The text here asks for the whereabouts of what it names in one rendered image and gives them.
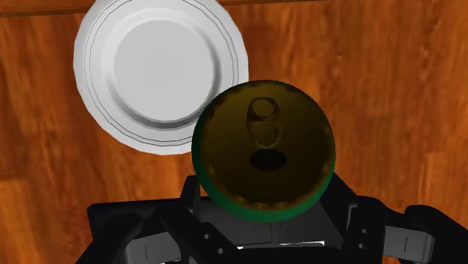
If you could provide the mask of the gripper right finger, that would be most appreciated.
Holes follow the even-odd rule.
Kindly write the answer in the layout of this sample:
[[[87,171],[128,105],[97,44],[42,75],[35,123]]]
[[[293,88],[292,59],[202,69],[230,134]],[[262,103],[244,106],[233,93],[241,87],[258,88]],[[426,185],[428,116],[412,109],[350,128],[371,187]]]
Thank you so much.
[[[341,256],[354,264],[468,264],[468,229],[429,205],[403,213],[356,195],[336,174],[319,199],[343,238]]]

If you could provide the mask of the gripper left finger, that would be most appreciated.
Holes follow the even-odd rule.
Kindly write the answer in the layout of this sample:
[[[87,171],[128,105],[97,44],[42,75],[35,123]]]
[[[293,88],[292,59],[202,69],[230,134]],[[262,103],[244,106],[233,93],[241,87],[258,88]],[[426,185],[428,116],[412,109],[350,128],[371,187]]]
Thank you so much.
[[[240,264],[239,249],[199,220],[200,207],[193,175],[178,199],[91,205],[93,240],[76,264]]]

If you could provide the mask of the green drink can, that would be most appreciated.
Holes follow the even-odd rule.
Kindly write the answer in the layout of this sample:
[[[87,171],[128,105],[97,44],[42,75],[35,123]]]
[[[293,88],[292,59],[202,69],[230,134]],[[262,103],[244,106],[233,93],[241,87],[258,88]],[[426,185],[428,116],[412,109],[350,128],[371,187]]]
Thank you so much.
[[[257,80],[216,96],[192,139],[196,177],[223,210],[248,221],[294,218],[314,206],[336,161],[318,103],[285,82]]]

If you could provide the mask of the white plate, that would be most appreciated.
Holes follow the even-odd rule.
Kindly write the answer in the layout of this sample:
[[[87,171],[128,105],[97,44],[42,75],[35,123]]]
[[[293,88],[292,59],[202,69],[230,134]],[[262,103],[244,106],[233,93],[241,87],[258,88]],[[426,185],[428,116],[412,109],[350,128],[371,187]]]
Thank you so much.
[[[242,35],[217,0],[95,0],[73,71],[100,127],[156,155],[189,152],[206,105],[249,78]]]

